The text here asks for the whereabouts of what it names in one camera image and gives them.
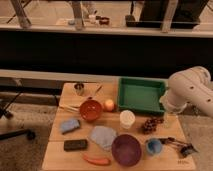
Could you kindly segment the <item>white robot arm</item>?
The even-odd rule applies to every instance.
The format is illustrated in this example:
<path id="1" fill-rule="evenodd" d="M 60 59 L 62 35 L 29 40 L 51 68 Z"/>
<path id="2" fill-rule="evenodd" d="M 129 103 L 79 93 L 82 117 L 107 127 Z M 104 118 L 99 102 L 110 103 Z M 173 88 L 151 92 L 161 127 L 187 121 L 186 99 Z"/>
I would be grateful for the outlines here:
<path id="1" fill-rule="evenodd" d="M 210 72 L 201 66 L 173 73 L 168 79 L 168 89 L 160 98 L 168 113 L 181 113 L 190 102 L 207 116 L 213 118 L 213 90 Z"/>

